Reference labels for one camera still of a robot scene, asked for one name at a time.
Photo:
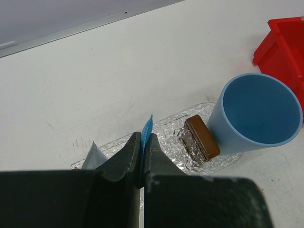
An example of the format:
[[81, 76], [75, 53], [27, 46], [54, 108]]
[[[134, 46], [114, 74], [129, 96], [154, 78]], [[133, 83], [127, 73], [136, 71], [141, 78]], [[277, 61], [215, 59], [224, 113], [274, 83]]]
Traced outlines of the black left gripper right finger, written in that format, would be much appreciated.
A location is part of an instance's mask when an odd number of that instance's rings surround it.
[[146, 148], [146, 228], [270, 228], [259, 187], [250, 179], [187, 175], [151, 134]]

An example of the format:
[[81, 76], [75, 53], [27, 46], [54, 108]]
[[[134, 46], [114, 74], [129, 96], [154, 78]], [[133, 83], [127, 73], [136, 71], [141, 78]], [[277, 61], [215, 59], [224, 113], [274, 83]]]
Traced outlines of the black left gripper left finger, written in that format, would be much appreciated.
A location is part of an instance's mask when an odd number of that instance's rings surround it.
[[2, 172], [1, 227], [138, 227], [140, 147], [135, 132], [94, 170]]

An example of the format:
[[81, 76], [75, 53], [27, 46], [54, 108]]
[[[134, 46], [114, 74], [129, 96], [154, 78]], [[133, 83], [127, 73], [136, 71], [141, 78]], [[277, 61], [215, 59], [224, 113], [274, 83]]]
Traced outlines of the blue toothpaste tube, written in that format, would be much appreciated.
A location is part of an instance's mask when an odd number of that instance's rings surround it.
[[141, 132], [141, 152], [140, 152], [141, 164], [140, 164], [140, 174], [139, 174], [139, 184], [138, 184], [139, 188], [142, 188], [144, 185], [146, 148], [149, 138], [152, 134], [152, 129], [153, 129], [153, 115], [150, 116], [149, 120], [146, 122]]

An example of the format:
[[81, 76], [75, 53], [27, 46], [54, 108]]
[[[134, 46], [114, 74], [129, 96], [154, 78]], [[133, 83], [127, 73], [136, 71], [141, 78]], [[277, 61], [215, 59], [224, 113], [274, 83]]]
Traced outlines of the blue plastic cup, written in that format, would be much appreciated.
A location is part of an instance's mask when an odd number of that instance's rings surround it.
[[287, 144], [302, 124], [302, 107], [288, 86], [265, 74], [246, 73], [224, 86], [207, 128], [220, 154], [231, 155]]

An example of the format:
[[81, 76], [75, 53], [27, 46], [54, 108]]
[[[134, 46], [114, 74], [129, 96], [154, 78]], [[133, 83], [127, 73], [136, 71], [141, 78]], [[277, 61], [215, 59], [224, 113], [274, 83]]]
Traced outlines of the clear acrylic rack plate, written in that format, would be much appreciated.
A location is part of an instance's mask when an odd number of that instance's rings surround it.
[[179, 140], [185, 147], [187, 154], [192, 159], [194, 166], [199, 167], [203, 163], [207, 162], [203, 152], [200, 150], [198, 142], [186, 124], [180, 128], [179, 134]]

